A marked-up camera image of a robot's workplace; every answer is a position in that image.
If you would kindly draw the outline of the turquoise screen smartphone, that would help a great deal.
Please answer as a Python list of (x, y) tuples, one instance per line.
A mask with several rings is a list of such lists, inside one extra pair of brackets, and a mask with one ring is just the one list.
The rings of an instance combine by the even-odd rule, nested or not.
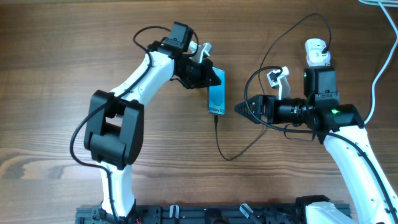
[(213, 67), (213, 71), (221, 80), (221, 84), (208, 88), (208, 111), (217, 115), (225, 115), (225, 71)]

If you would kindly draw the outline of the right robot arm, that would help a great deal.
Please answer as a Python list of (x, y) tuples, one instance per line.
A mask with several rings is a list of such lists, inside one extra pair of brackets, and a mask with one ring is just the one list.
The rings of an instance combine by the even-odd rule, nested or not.
[(356, 107), (340, 104), (333, 67), (303, 70), (301, 98), (272, 95), (244, 97), (235, 112), (255, 124), (283, 133), (298, 129), (281, 125), (306, 124), (306, 134), (318, 138), (338, 166), (361, 223), (397, 223), (397, 195), (379, 165)]

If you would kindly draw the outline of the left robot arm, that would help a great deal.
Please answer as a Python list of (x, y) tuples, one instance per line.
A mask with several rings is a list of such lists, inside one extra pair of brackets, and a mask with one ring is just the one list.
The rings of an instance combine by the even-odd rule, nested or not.
[(83, 145), (103, 179), (99, 216), (109, 223), (132, 220), (136, 198), (131, 166), (144, 142), (145, 107), (160, 87), (171, 80), (188, 90), (223, 83), (209, 59), (208, 43), (193, 41), (195, 31), (180, 22), (174, 22), (168, 31), (169, 36), (143, 48), (143, 61), (122, 84), (92, 95), (82, 122), (86, 126)]

